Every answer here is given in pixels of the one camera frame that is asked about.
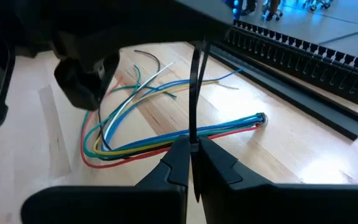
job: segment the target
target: cable organizer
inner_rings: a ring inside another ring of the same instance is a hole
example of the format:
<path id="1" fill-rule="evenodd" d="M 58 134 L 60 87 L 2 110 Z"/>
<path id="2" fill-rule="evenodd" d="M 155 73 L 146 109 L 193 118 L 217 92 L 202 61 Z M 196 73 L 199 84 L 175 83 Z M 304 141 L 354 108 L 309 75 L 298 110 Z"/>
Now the cable organizer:
<path id="1" fill-rule="evenodd" d="M 242 21 L 219 43 L 358 104 L 358 57 Z"/>

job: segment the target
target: blue wire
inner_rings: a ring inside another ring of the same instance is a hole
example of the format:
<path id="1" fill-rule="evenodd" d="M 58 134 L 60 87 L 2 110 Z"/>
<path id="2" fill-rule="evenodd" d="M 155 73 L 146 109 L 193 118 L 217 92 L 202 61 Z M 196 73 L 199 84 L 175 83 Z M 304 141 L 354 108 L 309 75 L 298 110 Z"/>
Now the blue wire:
<path id="1" fill-rule="evenodd" d="M 222 80 L 223 78 L 226 78 L 230 75 L 233 75 L 237 72 L 240 72 L 242 71 L 242 69 L 238 69 L 236 71 L 233 71 L 227 75 L 224 75 L 222 77 L 219 77 L 219 78 L 214 78 L 214 79 L 209 79 L 209 80 L 203 80 L 203 82 L 210 82 L 210 81 L 219 81 L 219 80 Z M 177 80 L 177 81 L 172 81 L 172 82 L 168 82 L 168 83 L 165 83 L 163 85 L 160 85 L 158 87 L 156 87 L 155 89 L 153 90 L 149 90 L 147 93 L 143 94 L 141 97 L 145 96 L 145 95 L 148 95 L 154 91 L 160 91 L 160 90 L 164 90 L 164 89 L 167 89 L 167 88 L 170 88 L 170 87 L 173 87 L 173 86 L 178 86 L 178 85 L 182 85 L 182 84 L 185 84 L 185 83 L 189 83 L 189 79 L 187 80 Z M 110 143 L 111 139 L 112 139 L 112 136 L 114 135 L 114 133 L 116 132 L 118 126 L 120 125 L 120 123 L 124 120 L 125 116 L 130 112 L 132 111 L 138 104 L 138 103 L 135 103 L 134 105 L 132 105 L 128 110 L 126 110 L 122 115 L 120 115 L 120 117 L 118 117 L 118 119 L 116 120 L 116 122 L 114 122 L 114 124 L 111 126 L 111 129 L 108 130 L 108 133 L 107 133 L 107 138 L 106 138 L 106 141 L 108 143 Z M 262 121 L 262 117 L 260 119 L 255 119 L 253 121 L 249 121 L 248 122 L 237 122 L 237 123 L 232 123 L 232 122 L 228 122 L 228 123 L 224 123 L 224 124 L 217 124 L 217 125 L 212 125 L 212 126 L 205 126 L 205 127 L 201 127 L 201 128 L 198 128 L 197 131 L 205 131 L 205 130 L 210 130 L 210 129 L 218 129 L 218 128 L 227 128 L 227 127 L 231 127 L 231 126 L 240 126 L 240 125 L 247 125 L 247 124 L 251 124 L 251 123 L 254 123 L 254 122 L 258 122 L 258 121 Z M 156 140 L 156 139 L 163 139 L 163 138 L 169 138 L 169 137 L 172 137 L 172 136 L 178 136 L 178 135 L 181 135 L 181 134 L 186 134 L 188 133 L 188 130 L 182 130 L 182 131 L 177 131 L 175 133 L 168 133 L 168 134 L 163 134 L 161 136 L 157 136 L 157 137 L 152 137 L 152 138 L 148 138 L 148 139 L 143 139 L 143 140 L 140 140 L 140 141 L 137 141 L 137 142 L 132 142 L 130 144 L 127 144 L 125 145 L 125 147 L 127 146 L 131 146 L 131 145 L 134 145 L 134 144 L 139 144 L 139 143 L 143 143 L 143 142 L 147 142 L 147 141 L 153 141 L 153 140 Z"/>

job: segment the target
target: wooden table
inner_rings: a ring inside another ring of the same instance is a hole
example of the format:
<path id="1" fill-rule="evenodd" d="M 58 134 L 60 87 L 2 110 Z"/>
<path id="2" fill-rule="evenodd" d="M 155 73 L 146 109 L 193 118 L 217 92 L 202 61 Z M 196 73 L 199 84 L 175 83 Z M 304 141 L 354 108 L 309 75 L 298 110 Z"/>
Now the wooden table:
<path id="1" fill-rule="evenodd" d="M 135 83 L 133 64 L 140 67 L 143 82 L 157 69 L 153 59 L 134 49 L 155 54 L 162 66 L 175 62 L 154 85 L 189 77 L 192 46 L 143 45 L 121 51 L 115 77 L 123 77 L 123 85 Z M 163 156 L 113 169 L 86 167 L 80 159 L 80 128 L 85 112 L 72 107 L 56 84 L 53 71 L 57 63 L 52 52 L 39 54 L 36 59 L 17 58 L 7 97 L 9 112 L 0 127 L 0 223 L 20 223 L 23 201 L 38 190 L 53 185 L 134 185 Z M 229 72 L 229 68 L 211 58 L 205 77 L 216 78 Z M 257 112 L 265 112 L 269 118 L 264 129 L 216 140 L 246 166 L 274 182 L 358 184 L 358 140 L 346 139 L 241 75 L 228 77 L 220 84 L 202 87 L 199 126 Z M 129 90 L 107 97 L 102 116 L 128 94 Z M 175 100 L 161 95 L 141 104 L 122 122 L 111 146 L 186 129 L 188 91 L 176 95 Z M 338 101 L 358 111 L 357 105 Z M 189 184 L 188 223 L 204 223 L 202 204 L 195 202 L 191 179 Z"/>

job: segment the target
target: white wire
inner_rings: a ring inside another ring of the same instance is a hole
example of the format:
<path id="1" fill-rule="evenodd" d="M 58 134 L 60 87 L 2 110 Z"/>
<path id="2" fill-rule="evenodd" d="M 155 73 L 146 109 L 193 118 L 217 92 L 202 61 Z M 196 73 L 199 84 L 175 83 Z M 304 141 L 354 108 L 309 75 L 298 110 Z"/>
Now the white wire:
<path id="1" fill-rule="evenodd" d="M 104 133 L 104 138 L 106 139 L 107 138 L 107 135 L 112 127 L 112 125 L 114 124 L 114 122 L 117 120 L 119 114 L 123 111 L 123 109 L 129 104 L 129 102 L 131 102 L 134 97 L 136 96 L 136 94 L 138 92 L 140 92 L 145 86 L 147 86 L 150 82 L 152 82 L 156 77 L 157 75 L 159 75 L 160 73 L 162 73 L 162 71 L 164 71 L 165 69 L 167 69 L 169 66 L 173 65 L 175 62 L 171 62 L 169 63 L 167 66 L 163 67 L 160 71 L 158 71 L 156 74 L 154 74 L 153 76 L 151 76 L 148 80 L 146 80 L 146 82 L 144 82 L 138 89 L 137 91 L 135 92 L 135 94 L 133 96 L 131 96 L 129 99 L 127 99 L 125 101 L 125 103 L 122 105 L 121 108 L 118 109 L 116 115 L 114 115 L 114 117 L 112 118 L 109 126 L 107 127 L 106 129 L 106 132 Z M 103 151 L 108 151 L 108 148 L 106 146 L 104 146 L 104 144 L 102 144 L 102 149 Z"/>

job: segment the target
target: red wire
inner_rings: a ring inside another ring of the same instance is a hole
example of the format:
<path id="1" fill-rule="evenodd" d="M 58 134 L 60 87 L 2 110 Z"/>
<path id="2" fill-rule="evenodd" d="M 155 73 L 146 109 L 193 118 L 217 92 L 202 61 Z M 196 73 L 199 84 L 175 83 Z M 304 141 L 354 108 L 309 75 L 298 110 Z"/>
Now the red wire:
<path id="1" fill-rule="evenodd" d="M 122 81 L 122 78 L 121 77 L 116 85 L 112 88 L 112 89 L 115 89 L 119 86 L 120 82 Z M 85 138 L 85 130 L 86 130 L 86 127 L 89 123 L 89 121 L 91 120 L 91 117 L 93 115 L 93 112 L 89 112 L 89 116 L 88 116 L 88 119 L 86 120 L 85 122 L 85 125 L 84 125 L 84 128 L 82 129 L 82 134 L 81 134 L 81 158 L 82 158 L 82 161 L 85 163 L 85 165 L 87 165 L 88 167 L 90 168 L 94 168 L 94 169 L 106 169 L 106 168 L 112 168 L 112 167 L 116 167 L 116 166 L 119 166 L 119 165 L 123 165 L 123 164 L 126 164 L 128 162 L 132 162 L 132 161 L 136 161 L 136 160 L 139 160 L 139 159 L 145 159 L 145 158 L 148 158 L 148 157 L 152 157 L 152 156 L 156 156 L 158 154 L 161 154 L 163 152 L 167 152 L 169 150 L 169 147 L 166 147 L 166 148 L 163 148 L 163 149 L 158 149 L 156 151 L 152 151 L 152 152 L 147 152 L 147 153 L 144 153 L 144 154 L 141 154 L 141 155 L 138 155 L 138 156 L 134 156 L 134 157 L 131 157 L 131 158 L 128 158 L 128 159 L 125 159 L 123 161 L 119 161 L 119 162 L 115 162 L 113 164 L 106 164 L 106 165 L 94 165 L 94 164 L 91 164 L 90 162 L 88 162 L 86 160 L 86 157 L 85 157 L 85 152 L 84 152 L 84 138 Z M 256 127 L 252 127 L 252 128 L 244 128 L 244 129 L 239 129 L 239 130 L 235 130 L 235 131 L 229 131 L 229 132 L 226 132 L 226 133 L 221 133 L 221 134 L 215 134 L 213 136 L 210 136 L 209 139 L 216 139 L 216 138 L 219 138 L 219 137 L 223 137 L 223 136 L 227 136 L 227 135 L 230 135 L 230 134 L 236 134 L 236 133 L 241 133 L 241 132 L 244 132 L 244 131 L 253 131 L 253 130 L 256 130 L 256 129 L 259 129 L 258 126 Z"/>

